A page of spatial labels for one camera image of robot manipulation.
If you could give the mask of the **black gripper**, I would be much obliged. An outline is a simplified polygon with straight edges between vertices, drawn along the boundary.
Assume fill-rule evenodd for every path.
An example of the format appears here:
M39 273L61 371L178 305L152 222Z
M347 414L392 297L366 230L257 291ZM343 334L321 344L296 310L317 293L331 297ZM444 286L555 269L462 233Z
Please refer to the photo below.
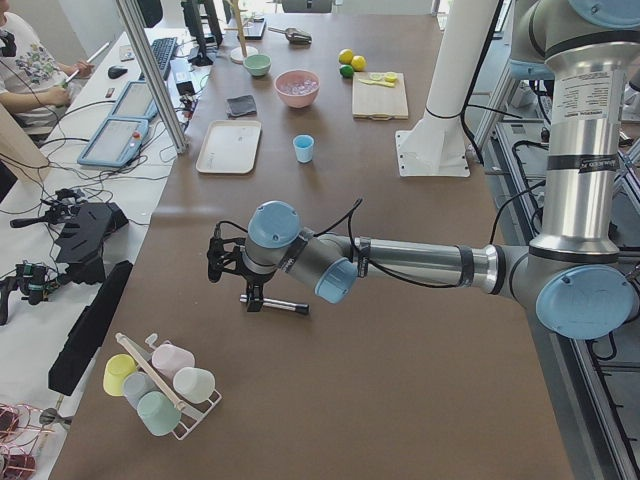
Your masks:
M242 260L244 246L244 237L225 239L222 236L221 226L216 225L207 251L208 279L210 281L220 281L223 273L245 278L247 269ZM263 284L258 281L248 281L245 295L246 310L251 313L259 312L264 303Z

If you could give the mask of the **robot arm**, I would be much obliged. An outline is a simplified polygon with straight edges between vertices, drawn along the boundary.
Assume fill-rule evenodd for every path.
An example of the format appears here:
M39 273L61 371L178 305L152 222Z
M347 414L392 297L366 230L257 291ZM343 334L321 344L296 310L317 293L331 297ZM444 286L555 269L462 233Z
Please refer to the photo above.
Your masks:
M554 79L542 226L527 246L474 249L315 232L292 206L269 201L238 237L212 236L210 281L226 273L242 277L247 307L257 311L277 271L331 303L342 301L357 279L381 273L427 288L477 287L510 298L568 338L607 335L639 310L609 237L626 74L638 54L635 1L516 3L511 70L519 79Z

